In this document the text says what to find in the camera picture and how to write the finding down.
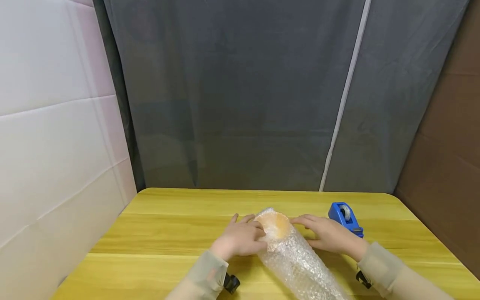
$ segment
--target hand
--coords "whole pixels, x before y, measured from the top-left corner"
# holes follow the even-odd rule
[[[290,221],[292,224],[304,225],[312,230],[317,240],[307,240],[313,248],[346,254],[359,262],[365,255],[369,243],[356,236],[341,224],[326,217],[301,215]]]
[[[255,215],[243,217],[237,223],[238,214],[234,214],[223,234],[212,244],[210,251],[224,261],[235,255],[252,255],[267,249],[267,243],[258,239],[265,236],[262,224],[249,222]]]

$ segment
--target cardboard wall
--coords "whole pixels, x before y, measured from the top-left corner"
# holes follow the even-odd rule
[[[0,1],[0,36],[0,299],[48,299],[136,190],[92,1]]]
[[[480,1],[450,50],[395,195],[480,278]]]

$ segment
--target dark fabric backdrop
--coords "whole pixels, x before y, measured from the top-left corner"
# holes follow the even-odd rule
[[[372,2],[325,190],[393,191],[466,2]],[[318,190],[364,1],[95,5],[136,180]]]

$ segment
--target beige sleeve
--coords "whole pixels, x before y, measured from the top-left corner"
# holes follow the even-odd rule
[[[453,300],[377,242],[370,245],[358,267],[372,286],[386,299]]]
[[[203,253],[165,300],[215,300],[223,289],[228,263]]]

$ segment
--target black strap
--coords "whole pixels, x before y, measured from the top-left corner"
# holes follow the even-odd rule
[[[235,275],[229,275],[228,273],[225,275],[223,287],[227,290],[227,292],[229,292],[230,294],[235,293],[239,285],[240,280],[236,278]]]
[[[357,273],[357,276],[355,276],[355,279],[357,279],[367,289],[372,287],[372,284],[368,281],[368,279],[365,277],[365,275],[361,271]]]

